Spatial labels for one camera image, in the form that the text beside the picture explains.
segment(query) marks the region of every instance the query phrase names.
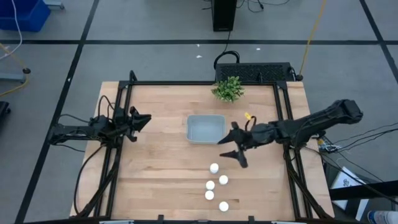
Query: green plant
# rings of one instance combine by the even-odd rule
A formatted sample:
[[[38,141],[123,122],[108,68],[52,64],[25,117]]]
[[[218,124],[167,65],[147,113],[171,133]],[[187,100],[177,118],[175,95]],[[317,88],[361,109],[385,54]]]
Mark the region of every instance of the green plant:
[[[234,102],[244,93],[239,77],[228,77],[226,81],[217,82],[216,86],[217,88],[212,89],[211,92],[222,101]]]

